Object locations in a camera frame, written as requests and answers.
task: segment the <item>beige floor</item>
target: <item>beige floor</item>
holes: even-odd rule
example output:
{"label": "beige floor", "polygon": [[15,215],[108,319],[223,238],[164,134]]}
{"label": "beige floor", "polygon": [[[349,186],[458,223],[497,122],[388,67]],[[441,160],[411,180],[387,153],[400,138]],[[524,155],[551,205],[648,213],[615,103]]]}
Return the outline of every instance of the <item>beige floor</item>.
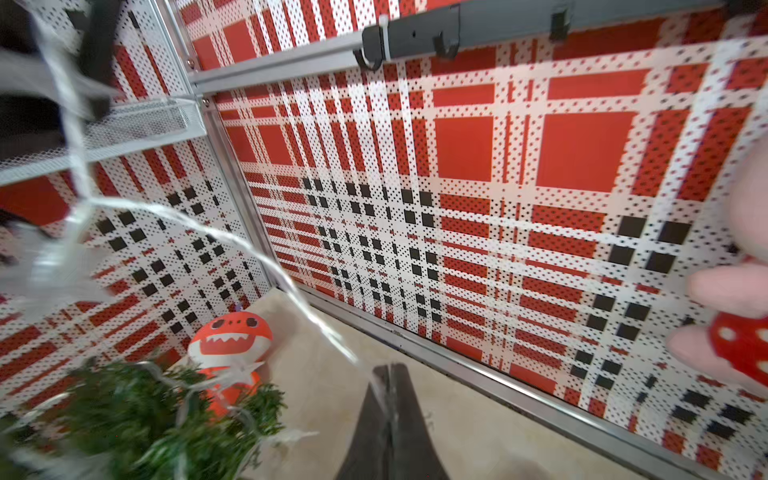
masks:
{"label": "beige floor", "polygon": [[[248,310],[266,319],[275,336],[266,369],[260,372],[286,393],[283,423],[319,434],[289,448],[268,449],[261,455],[263,464],[246,477],[335,478],[352,438],[366,379],[314,326],[300,319],[279,290]],[[452,480],[642,478],[340,321],[320,315],[369,366],[388,362],[408,366],[432,442]]]}

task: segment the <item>wire basket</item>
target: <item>wire basket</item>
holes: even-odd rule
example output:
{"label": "wire basket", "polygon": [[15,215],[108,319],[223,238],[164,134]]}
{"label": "wire basket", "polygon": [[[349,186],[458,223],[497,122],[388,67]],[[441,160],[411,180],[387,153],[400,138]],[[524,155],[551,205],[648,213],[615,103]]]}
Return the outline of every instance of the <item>wire basket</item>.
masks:
{"label": "wire basket", "polygon": [[[113,106],[107,117],[88,125],[88,161],[189,140],[205,133],[200,110],[192,100],[167,98]],[[66,147],[7,158],[0,161],[0,186],[67,168]]]}

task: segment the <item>green tinsel garland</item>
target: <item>green tinsel garland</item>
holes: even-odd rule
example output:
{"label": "green tinsel garland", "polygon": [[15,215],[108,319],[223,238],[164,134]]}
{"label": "green tinsel garland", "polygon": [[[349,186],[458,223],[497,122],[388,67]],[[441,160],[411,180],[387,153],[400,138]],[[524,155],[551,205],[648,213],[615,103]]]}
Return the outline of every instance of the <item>green tinsel garland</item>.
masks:
{"label": "green tinsel garland", "polygon": [[[188,385],[206,379],[189,367],[174,368],[166,376]],[[72,396],[55,421],[66,429],[66,449],[108,455],[111,480],[170,480],[181,455],[188,480],[234,480],[243,456],[259,438],[283,429],[278,422],[283,393],[271,384],[237,402],[256,420],[254,432],[229,416],[216,420],[205,392],[192,396],[187,420],[177,428],[176,412],[187,392],[128,363],[97,367],[90,361],[73,377]],[[250,463],[257,465],[258,452]]]}

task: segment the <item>stuffed toy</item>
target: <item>stuffed toy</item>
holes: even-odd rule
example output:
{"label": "stuffed toy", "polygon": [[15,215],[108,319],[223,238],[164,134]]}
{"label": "stuffed toy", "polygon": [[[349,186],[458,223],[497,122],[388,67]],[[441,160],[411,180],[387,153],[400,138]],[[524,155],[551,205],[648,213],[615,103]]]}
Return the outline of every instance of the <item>stuffed toy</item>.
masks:
{"label": "stuffed toy", "polygon": [[768,398],[768,137],[740,166],[727,216],[733,238],[748,257],[688,277],[688,295],[720,312],[709,326],[675,330],[667,348],[715,380]]}
{"label": "stuffed toy", "polygon": [[[187,347],[187,353],[201,373],[214,377],[230,367],[254,366],[272,345],[272,330],[266,320],[248,312],[228,313],[199,329]],[[211,395],[210,409],[218,416],[227,414],[227,404],[234,405],[240,395],[255,392],[261,378],[250,372],[250,382],[238,382]]]}

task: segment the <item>perforated metal panel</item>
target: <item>perforated metal panel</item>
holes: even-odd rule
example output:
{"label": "perforated metal panel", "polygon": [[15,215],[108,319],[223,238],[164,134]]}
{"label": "perforated metal panel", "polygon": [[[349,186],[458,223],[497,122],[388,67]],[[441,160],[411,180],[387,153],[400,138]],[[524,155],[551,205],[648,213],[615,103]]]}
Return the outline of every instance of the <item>perforated metal panel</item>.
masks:
{"label": "perforated metal panel", "polygon": [[298,281],[762,478],[765,400],[682,365],[664,339],[712,319],[685,296],[687,275],[742,258],[723,200],[766,130],[767,19],[653,18],[217,104]]}
{"label": "perforated metal panel", "polygon": [[[46,20],[74,50],[79,34],[68,9],[87,11],[88,3],[51,0],[42,6]],[[157,140],[162,133],[168,143],[178,128],[188,126],[188,111],[159,100],[189,94],[172,55],[149,2],[125,2],[114,63],[124,97],[107,121],[91,125],[93,151],[120,151],[146,134]],[[150,105],[162,104],[154,113],[146,103],[137,106],[154,99]],[[171,205],[212,227],[246,235],[205,138],[109,158],[93,168],[103,195]],[[66,171],[0,187],[4,263],[12,263],[19,251],[7,214],[57,237],[74,200]],[[19,318],[19,298],[0,296],[0,415],[21,415],[61,392],[69,385],[68,372],[89,357],[136,361],[157,352],[173,362],[185,354],[195,330],[216,315],[245,308],[269,288],[258,262],[239,250],[150,214],[103,210],[88,233],[87,246],[111,253],[94,277],[114,300],[77,303],[29,323]]]}

